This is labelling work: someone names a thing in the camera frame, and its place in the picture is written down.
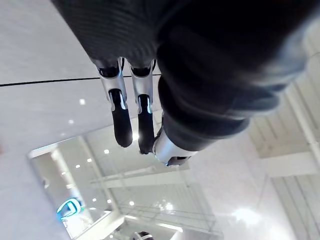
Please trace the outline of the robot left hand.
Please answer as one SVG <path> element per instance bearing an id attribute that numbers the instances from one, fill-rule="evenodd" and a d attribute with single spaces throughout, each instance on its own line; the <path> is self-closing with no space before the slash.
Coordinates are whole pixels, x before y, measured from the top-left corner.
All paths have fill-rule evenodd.
<path id="1" fill-rule="evenodd" d="M 121 147 L 133 141 L 121 59 L 131 70 L 138 144 L 179 166 L 275 109 L 307 61 L 317 0 L 55 0 L 98 70 Z"/>

